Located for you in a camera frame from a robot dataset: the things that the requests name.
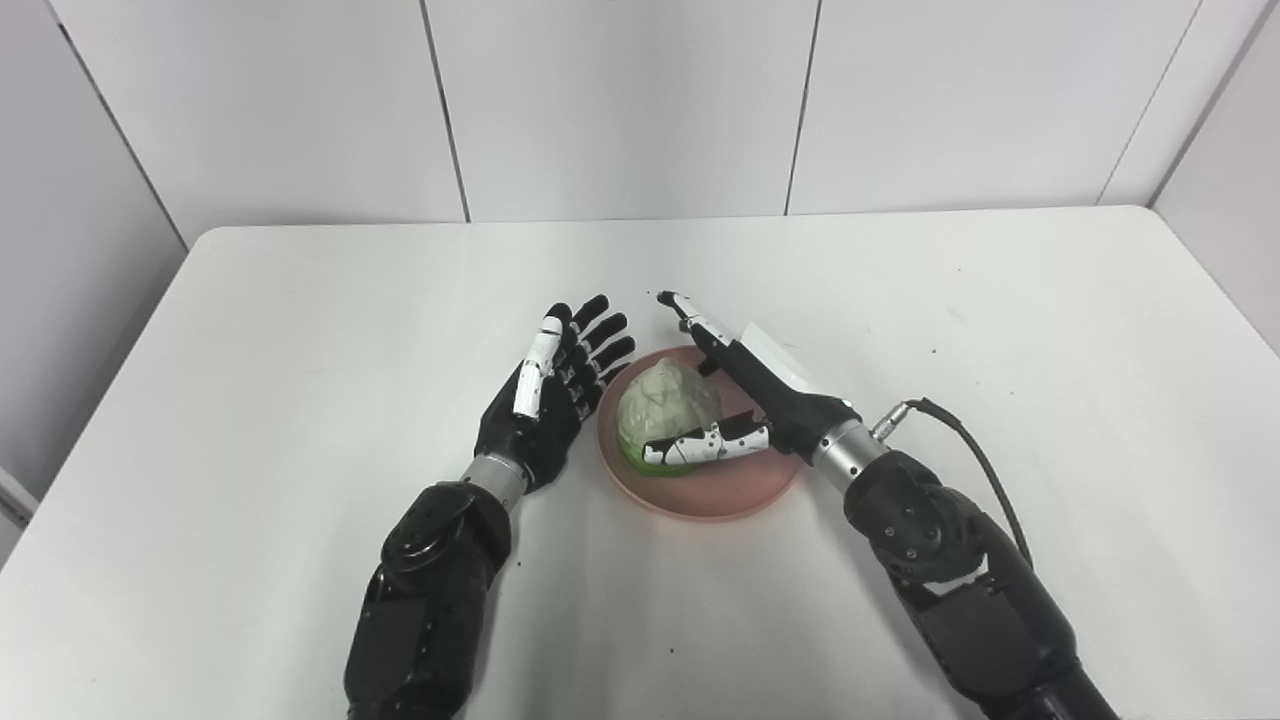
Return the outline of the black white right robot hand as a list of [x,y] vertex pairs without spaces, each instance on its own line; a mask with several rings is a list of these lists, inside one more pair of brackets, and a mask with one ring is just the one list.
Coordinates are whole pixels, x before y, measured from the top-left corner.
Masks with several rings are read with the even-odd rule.
[[740,336],[722,331],[698,311],[690,297],[660,291],[657,300],[678,318],[704,355],[704,363],[723,372],[760,409],[760,416],[716,421],[704,439],[692,432],[655,439],[643,456],[657,464],[700,464],[718,457],[737,457],[769,446],[780,454],[800,457],[818,468],[828,456],[838,460],[838,477],[856,475],[883,450],[873,441],[861,416],[844,398],[815,392],[790,366],[790,356],[758,325]]

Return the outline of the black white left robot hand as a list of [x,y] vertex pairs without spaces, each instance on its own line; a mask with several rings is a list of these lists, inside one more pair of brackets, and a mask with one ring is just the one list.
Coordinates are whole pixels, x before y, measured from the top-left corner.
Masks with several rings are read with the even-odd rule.
[[585,421],[636,348],[628,319],[599,293],[573,310],[553,305],[480,418],[474,451],[515,465],[525,489],[552,483]]

